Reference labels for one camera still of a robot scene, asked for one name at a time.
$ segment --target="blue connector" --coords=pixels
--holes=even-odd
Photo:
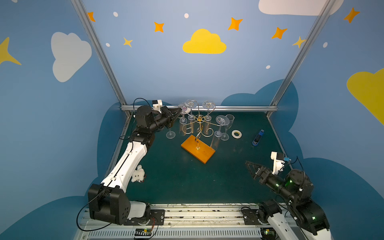
[[[264,134],[264,130],[262,129],[262,130],[260,130],[259,134],[253,140],[252,145],[257,146],[257,144],[259,144],[259,141],[260,141],[263,134]]]

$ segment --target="tape roll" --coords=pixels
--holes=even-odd
[[[233,130],[232,131],[232,137],[239,139],[239,138],[241,138],[241,136],[242,136],[242,134],[241,134],[241,132],[239,130]]]

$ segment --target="stuffed animal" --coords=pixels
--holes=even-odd
[[[135,171],[133,171],[131,181],[132,182],[136,182],[136,181],[143,182],[144,181],[144,175],[145,175],[144,169],[141,167],[141,165],[138,165],[137,169]]]

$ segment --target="orange wooden board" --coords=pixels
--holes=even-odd
[[[181,144],[181,147],[187,150],[187,152],[192,154],[202,163],[206,164],[215,153],[215,150],[213,150],[207,144],[203,143],[200,139],[198,139],[197,142],[195,142],[195,136],[191,135]]]

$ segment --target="yellow cloud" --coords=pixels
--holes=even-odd
[[[384,68],[377,73],[359,72],[347,82],[347,88],[382,124],[384,124]]]
[[[186,53],[206,53],[219,54],[227,49],[225,43],[222,43],[219,35],[210,33],[206,29],[197,30],[183,45],[183,50]]]

